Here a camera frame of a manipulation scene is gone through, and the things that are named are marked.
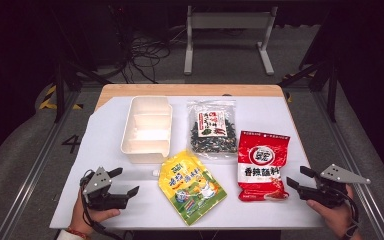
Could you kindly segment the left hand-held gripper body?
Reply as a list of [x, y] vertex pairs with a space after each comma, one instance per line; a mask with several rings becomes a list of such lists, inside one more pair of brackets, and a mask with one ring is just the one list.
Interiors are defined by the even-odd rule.
[[109, 209], [125, 209], [128, 199], [122, 199], [122, 194], [111, 194], [109, 188], [112, 178], [103, 167], [99, 167], [86, 177], [86, 186], [82, 190], [88, 208], [104, 211]]

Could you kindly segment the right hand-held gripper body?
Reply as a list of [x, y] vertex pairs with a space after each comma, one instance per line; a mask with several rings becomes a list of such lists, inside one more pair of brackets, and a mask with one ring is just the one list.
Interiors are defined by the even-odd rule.
[[347, 169], [331, 164], [325, 170], [316, 172], [309, 170], [309, 176], [316, 180], [316, 189], [310, 194], [310, 199], [328, 208], [341, 206], [348, 191], [347, 184], [370, 184], [371, 180], [357, 175]]

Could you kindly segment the red seasoning packet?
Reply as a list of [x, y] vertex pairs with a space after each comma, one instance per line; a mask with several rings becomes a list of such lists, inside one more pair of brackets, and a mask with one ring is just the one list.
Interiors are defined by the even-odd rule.
[[241, 201], [281, 201], [289, 197], [281, 177], [289, 141], [290, 137], [284, 135], [241, 132], [237, 158]]

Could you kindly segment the white plastic storage box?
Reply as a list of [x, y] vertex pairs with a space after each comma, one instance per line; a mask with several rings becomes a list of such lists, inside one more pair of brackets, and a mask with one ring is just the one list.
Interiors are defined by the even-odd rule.
[[131, 100], [121, 151], [133, 164], [159, 164], [170, 152], [173, 109], [166, 96]]

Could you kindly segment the clear bag of dried seaweed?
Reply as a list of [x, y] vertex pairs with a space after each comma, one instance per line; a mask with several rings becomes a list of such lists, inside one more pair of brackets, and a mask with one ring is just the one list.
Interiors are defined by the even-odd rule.
[[235, 100], [189, 100], [187, 110], [190, 151], [207, 159], [237, 154]]

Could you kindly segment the person's right hand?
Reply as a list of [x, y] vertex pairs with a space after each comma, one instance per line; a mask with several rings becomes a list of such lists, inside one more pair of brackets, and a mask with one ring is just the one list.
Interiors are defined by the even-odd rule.
[[339, 240], [345, 237], [352, 224], [352, 211], [347, 204], [332, 209], [314, 200], [307, 200], [306, 204], [324, 219], [327, 227]]

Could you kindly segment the person's left hand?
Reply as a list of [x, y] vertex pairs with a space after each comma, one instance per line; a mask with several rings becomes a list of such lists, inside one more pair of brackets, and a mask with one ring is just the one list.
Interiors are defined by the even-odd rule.
[[[109, 209], [105, 211], [95, 211], [89, 210], [89, 217], [98, 223], [106, 221], [107, 219], [116, 217], [120, 215], [119, 209]], [[72, 218], [68, 226], [69, 230], [74, 230], [75, 232], [82, 233], [84, 235], [90, 236], [93, 233], [93, 228], [91, 227], [90, 221], [87, 219], [84, 213], [84, 206], [82, 202], [82, 192], [78, 192], [77, 200], [73, 207]]]

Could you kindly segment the yellow green spout pouch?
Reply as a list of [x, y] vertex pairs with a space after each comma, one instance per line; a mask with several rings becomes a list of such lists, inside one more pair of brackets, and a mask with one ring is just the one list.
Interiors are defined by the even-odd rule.
[[206, 166], [188, 150], [162, 163], [158, 185], [188, 226], [227, 197], [227, 192]]

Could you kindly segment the black metal stand leg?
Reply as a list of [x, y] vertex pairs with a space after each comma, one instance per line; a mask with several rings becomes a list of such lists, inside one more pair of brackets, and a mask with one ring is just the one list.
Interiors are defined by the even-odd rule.
[[59, 57], [55, 65], [54, 81], [57, 101], [56, 123], [62, 119], [67, 109], [67, 104], [65, 103], [65, 88], [75, 92], [79, 92], [82, 88], [82, 80], [81, 77], [77, 75], [78, 72], [101, 85], [110, 84], [110, 81], [85, 69], [79, 64], [69, 61], [65, 57]]
[[328, 84], [326, 111], [332, 122], [336, 121], [335, 106], [336, 106], [336, 91], [337, 91], [337, 69], [335, 67], [335, 59], [330, 58], [312, 64], [305, 69], [293, 74], [278, 83], [281, 88], [287, 87], [298, 80], [303, 79], [306, 75], [314, 73], [314, 77], [308, 84], [312, 92], [319, 92]]

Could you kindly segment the yellow black hazard tape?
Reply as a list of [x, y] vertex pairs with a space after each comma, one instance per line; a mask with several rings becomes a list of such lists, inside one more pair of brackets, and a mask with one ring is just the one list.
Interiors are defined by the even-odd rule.
[[56, 85], [52, 84], [47, 90], [42, 102], [39, 105], [40, 109], [57, 109], [57, 104], [51, 102], [51, 98], [56, 93]]

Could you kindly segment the aluminium floor rail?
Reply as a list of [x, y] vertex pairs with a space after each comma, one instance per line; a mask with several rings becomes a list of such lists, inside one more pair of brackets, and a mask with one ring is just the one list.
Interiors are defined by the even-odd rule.
[[[340, 151], [341, 165], [352, 173], [362, 174], [362, 170], [358, 166], [358, 159], [354, 156], [350, 145], [346, 142], [345, 135], [341, 132], [338, 125], [338, 117], [335, 120], [331, 119], [327, 110], [327, 100], [322, 93], [313, 92], [312, 95]], [[355, 200], [359, 201], [362, 205], [360, 214], [368, 218], [376, 237], [379, 240], [384, 240], [384, 213], [381, 211], [380, 204], [377, 202], [373, 192], [373, 186], [378, 186], [379, 180], [375, 177], [370, 177], [369, 180], [371, 183], [368, 185], [353, 184]]]
[[32, 167], [30, 168], [28, 175], [20, 185], [17, 195], [12, 202], [11, 208], [0, 225], [0, 240], [9, 240], [12, 235], [15, 226], [41, 177], [43, 169], [49, 160], [49, 155], [55, 145], [56, 139], [61, 132], [61, 129], [63, 128], [78, 96], [78, 92], [69, 92], [66, 100], [63, 98], [58, 100], [57, 114], [52, 127]]

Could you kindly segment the white metal stand frame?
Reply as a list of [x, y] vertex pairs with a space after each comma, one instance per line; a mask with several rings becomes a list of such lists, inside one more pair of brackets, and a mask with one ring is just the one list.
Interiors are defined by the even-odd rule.
[[263, 38], [256, 43], [266, 74], [272, 76], [274, 68], [270, 61], [267, 46], [277, 16], [277, 7], [263, 12], [194, 12], [187, 9], [184, 74], [191, 75], [193, 69], [193, 30], [194, 29], [262, 29]]

